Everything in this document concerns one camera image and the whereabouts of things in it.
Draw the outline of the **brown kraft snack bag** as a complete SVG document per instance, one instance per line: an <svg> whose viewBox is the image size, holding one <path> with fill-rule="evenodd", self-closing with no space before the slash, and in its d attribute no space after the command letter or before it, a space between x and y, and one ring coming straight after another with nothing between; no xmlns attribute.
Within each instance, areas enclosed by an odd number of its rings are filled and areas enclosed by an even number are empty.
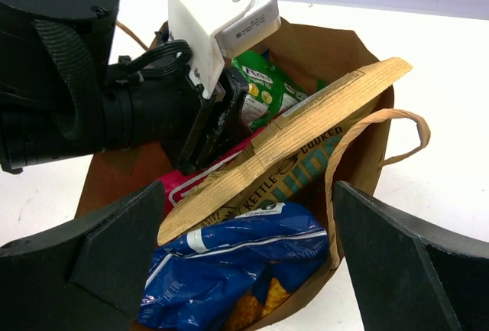
<svg viewBox="0 0 489 331"><path fill-rule="evenodd" d="M283 113L251 142L251 156L208 176L161 223L157 242L164 245L199 224L279 160L334 128L412 70L391 57L348 73Z"/></svg>

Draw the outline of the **large blue chip bag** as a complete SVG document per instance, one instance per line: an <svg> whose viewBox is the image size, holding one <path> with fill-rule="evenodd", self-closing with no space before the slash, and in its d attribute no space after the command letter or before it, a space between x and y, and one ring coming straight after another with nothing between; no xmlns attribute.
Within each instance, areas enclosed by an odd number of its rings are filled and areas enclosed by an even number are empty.
<svg viewBox="0 0 489 331"><path fill-rule="evenodd" d="M154 251L138 322L161 330L243 330L321 266L326 229L297 203L275 203L181 235Z"/></svg>

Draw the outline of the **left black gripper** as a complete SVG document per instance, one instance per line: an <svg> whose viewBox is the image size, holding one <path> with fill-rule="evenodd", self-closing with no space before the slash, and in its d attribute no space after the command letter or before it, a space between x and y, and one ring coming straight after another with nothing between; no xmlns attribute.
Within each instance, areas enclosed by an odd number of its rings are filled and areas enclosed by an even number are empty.
<svg viewBox="0 0 489 331"><path fill-rule="evenodd" d="M251 135L241 120L248 81L226 68L210 99L188 76L151 80L133 100L130 146L158 142L173 168L189 175L213 164Z"/></svg>

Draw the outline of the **pink snack bag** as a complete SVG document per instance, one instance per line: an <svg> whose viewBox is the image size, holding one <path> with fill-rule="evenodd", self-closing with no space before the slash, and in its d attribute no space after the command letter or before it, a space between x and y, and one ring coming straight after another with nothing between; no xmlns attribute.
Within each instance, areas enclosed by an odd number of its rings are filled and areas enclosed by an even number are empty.
<svg viewBox="0 0 489 331"><path fill-rule="evenodd" d="M211 173L221 170L223 167L226 167L232 161L234 161L236 157L251 143L252 139L258 136L263 130L264 127L259 128L251 135L251 137L246 138L239 144L235 145L215 163L201 171L184 176L178 170L173 170L158 177L157 179L164 185L165 190L164 213L168 215L179 201L189 195L192 188L197 187Z"/></svg>

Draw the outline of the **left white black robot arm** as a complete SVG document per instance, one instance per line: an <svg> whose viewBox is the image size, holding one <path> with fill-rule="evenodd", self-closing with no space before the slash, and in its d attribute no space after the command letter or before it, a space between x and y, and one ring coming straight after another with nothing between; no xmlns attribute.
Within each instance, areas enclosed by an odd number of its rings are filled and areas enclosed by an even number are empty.
<svg viewBox="0 0 489 331"><path fill-rule="evenodd" d="M167 26L136 58L109 63L119 0L1 0L1 167L157 142L182 174L251 135L248 82L235 68L214 93L191 80L196 52Z"/></svg>

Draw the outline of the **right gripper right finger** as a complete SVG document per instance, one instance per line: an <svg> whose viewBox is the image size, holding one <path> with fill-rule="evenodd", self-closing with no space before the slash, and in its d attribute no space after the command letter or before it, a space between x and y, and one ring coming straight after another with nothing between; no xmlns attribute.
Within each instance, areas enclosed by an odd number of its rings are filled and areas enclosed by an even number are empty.
<svg viewBox="0 0 489 331"><path fill-rule="evenodd" d="M335 184L338 237L366 330L486 330L488 243Z"/></svg>

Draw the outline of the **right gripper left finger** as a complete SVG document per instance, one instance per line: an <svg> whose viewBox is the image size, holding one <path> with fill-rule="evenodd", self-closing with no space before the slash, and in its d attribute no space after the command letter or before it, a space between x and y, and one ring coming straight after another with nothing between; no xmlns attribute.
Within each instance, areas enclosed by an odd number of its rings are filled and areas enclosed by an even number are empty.
<svg viewBox="0 0 489 331"><path fill-rule="evenodd" d="M1 247L3 330L128 330L164 214L153 182L101 209Z"/></svg>

